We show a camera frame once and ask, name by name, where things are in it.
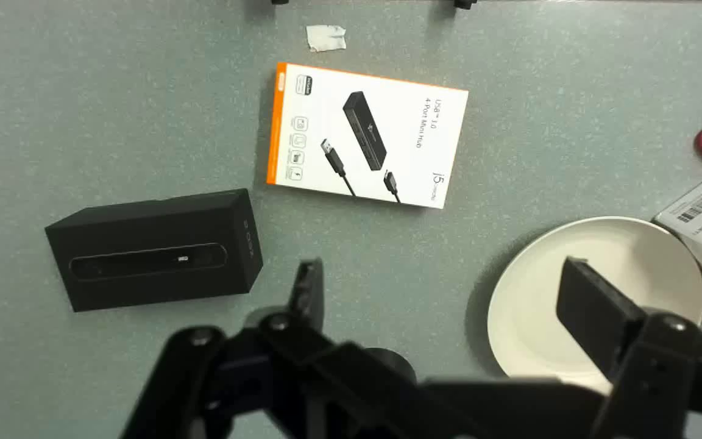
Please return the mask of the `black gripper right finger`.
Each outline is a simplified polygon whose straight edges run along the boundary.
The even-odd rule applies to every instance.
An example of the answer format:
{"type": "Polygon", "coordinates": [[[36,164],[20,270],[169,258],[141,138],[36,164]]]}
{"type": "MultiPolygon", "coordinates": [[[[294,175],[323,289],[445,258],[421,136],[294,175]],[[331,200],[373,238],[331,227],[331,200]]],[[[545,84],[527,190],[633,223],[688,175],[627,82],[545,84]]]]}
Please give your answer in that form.
{"type": "Polygon", "coordinates": [[[592,366],[612,380],[646,312],[585,258],[565,258],[555,317],[592,366]]]}

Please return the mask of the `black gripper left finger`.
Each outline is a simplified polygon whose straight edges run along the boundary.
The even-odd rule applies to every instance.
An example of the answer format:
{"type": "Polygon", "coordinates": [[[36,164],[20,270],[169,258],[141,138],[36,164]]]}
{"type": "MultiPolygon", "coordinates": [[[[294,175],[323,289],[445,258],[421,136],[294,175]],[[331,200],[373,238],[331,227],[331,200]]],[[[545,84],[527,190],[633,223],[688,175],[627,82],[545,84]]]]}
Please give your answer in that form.
{"type": "Polygon", "coordinates": [[[288,317],[310,328],[323,323],[323,265],[320,258],[298,265],[288,300],[288,317]]]}

